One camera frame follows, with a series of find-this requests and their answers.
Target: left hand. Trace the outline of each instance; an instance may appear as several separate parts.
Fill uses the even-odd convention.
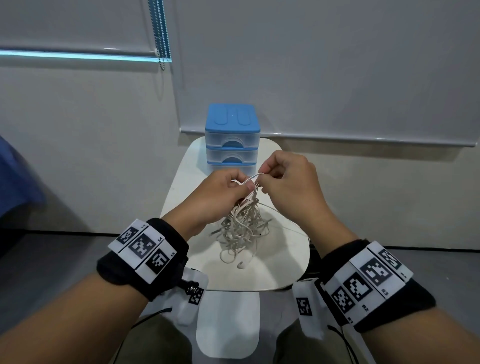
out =
[[[200,234],[207,224],[227,216],[238,200],[253,191],[252,181],[243,186],[233,181],[243,183],[247,179],[248,176],[236,169],[215,171],[162,219],[188,241]]]

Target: right hand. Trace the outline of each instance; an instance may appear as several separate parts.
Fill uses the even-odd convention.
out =
[[[258,170],[262,191],[275,208],[300,227],[331,214],[315,166],[299,154],[277,150]]]

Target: blue plastic drawer organizer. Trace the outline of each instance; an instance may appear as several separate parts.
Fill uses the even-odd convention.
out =
[[[207,163],[213,170],[238,168],[255,174],[260,124],[252,105],[211,104],[205,126]]]

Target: gray floor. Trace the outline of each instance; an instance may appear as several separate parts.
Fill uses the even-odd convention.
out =
[[[26,235],[0,259],[0,334],[95,269],[112,238]],[[480,254],[394,250],[438,305],[480,336]],[[145,314],[157,311],[150,303]],[[297,318],[287,292],[260,293],[260,342],[249,358],[235,362],[270,363],[278,334]],[[194,363],[226,363],[199,350],[196,325],[179,328],[192,342]]]

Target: blind bottom bar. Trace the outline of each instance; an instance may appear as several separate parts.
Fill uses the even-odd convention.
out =
[[[32,57],[32,58],[62,58],[70,60],[100,60],[100,61],[128,61],[128,62],[152,62],[171,63],[171,58],[142,57],[142,56],[120,56],[112,54],[91,54],[91,53],[63,53],[32,50],[3,50],[0,49],[0,57]]]

